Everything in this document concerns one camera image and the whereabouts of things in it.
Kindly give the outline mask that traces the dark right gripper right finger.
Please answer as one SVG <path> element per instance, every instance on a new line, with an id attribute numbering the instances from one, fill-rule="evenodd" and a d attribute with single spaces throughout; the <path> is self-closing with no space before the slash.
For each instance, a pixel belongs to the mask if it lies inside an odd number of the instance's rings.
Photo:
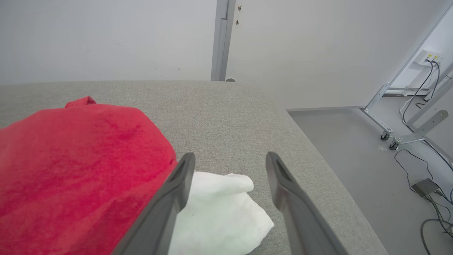
<path id="1" fill-rule="evenodd" d="M 268 152 L 265 165 L 273 203 L 284 218 L 291 254 L 348 255 L 279 155 Z"/>

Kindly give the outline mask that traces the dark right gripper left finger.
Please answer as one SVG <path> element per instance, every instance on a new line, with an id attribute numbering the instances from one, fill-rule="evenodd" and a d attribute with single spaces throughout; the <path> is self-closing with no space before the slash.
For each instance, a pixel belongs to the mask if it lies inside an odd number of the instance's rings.
<path id="1" fill-rule="evenodd" d="M 178 213 L 186 207 L 195 155 L 183 155 L 113 250 L 114 255 L 166 255 Z"/>

